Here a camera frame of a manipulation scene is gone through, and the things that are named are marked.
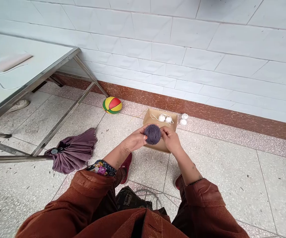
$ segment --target brown jacket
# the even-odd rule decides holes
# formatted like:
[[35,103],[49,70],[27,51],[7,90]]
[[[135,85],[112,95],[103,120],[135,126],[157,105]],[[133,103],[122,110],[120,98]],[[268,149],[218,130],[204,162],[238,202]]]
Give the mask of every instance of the brown jacket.
[[[186,237],[168,216],[146,208],[123,210],[91,223],[94,211],[110,189],[114,177],[80,170],[69,189],[44,210],[31,215],[16,237],[131,237],[136,221],[143,223],[142,237]],[[225,207],[218,187],[206,179],[187,186],[185,195],[196,237],[248,238]]]

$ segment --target folded umbrella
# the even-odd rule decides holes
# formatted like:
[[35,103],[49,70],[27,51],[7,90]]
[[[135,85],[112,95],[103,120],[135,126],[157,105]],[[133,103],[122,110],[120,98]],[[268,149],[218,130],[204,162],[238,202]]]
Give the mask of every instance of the folded umbrella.
[[94,132],[95,129],[90,128],[78,136],[63,139],[56,148],[47,150],[44,155],[52,156],[53,170],[68,174],[81,169],[92,157],[93,146],[98,141]]

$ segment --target person's right hand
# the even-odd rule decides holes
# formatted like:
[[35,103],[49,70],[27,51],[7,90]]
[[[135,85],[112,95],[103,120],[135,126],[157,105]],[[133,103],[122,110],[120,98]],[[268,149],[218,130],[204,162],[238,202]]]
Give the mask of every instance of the person's right hand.
[[162,133],[162,138],[165,142],[167,149],[169,149],[169,151],[172,152],[173,155],[179,153],[180,151],[183,151],[183,148],[178,138],[178,134],[176,132],[174,132],[167,126],[161,127],[160,131]]

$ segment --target person's left hand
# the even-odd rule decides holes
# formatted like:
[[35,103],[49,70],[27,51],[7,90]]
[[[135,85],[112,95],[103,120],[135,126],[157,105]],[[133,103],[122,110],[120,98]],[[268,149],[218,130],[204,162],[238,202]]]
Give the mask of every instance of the person's left hand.
[[137,150],[145,145],[147,136],[144,135],[144,131],[150,124],[151,123],[142,126],[126,137],[120,144],[122,148],[127,152],[133,152],[134,150]]

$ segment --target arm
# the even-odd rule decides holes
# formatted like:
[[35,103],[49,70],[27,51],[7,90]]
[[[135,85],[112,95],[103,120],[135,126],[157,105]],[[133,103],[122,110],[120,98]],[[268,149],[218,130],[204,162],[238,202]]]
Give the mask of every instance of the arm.
[[[103,160],[116,170],[132,151],[146,144],[143,126],[116,146]],[[16,237],[74,237],[90,224],[102,198],[110,190],[114,177],[88,170],[77,171],[68,190],[45,209],[31,215]]]
[[182,173],[195,233],[199,237],[248,238],[247,233],[226,209],[218,187],[202,177],[186,154],[177,133],[169,127],[162,127],[161,133]]

